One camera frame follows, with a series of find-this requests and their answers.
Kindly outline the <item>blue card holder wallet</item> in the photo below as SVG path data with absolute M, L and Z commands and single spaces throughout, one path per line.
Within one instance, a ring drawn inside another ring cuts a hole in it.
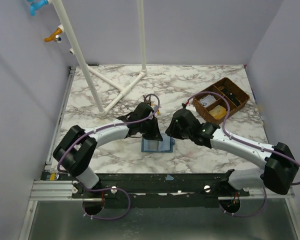
M 175 140 L 165 133 L 162 134 L 162 139 L 163 141 L 142 138 L 141 151 L 143 153 L 172 153 Z

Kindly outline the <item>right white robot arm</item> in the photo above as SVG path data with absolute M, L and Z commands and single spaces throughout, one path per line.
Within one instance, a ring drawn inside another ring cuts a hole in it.
M 165 133 L 175 139 L 191 140 L 198 146 L 225 151 L 256 166 L 246 170 L 230 170 L 227 179 L 220 183 L 220 191 L 226 196 L 244 188 L 258 187 L 266 187 L 276 194 L 286 195 L 299 170 L 299 165 L 286 144 L 259 143 L 225 131 L 219 125 L 201 123 L 186 108 L 173 114 Z

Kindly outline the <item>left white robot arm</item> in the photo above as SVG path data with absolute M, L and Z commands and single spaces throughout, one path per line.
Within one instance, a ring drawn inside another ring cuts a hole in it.
M 158 107 L 141 102 L 134 111 L 109 124 L 86 129 L 72 126 L 53 151 L 57 168 L 62 167 L 64 172 L 77 179 L 89 197 L 97 197 L 101 191 L 100 179 L 89 167 L 95 149 L 136 134 L 142 134 L 147 140 L 163 141 L 155 117 L 157 111 Z

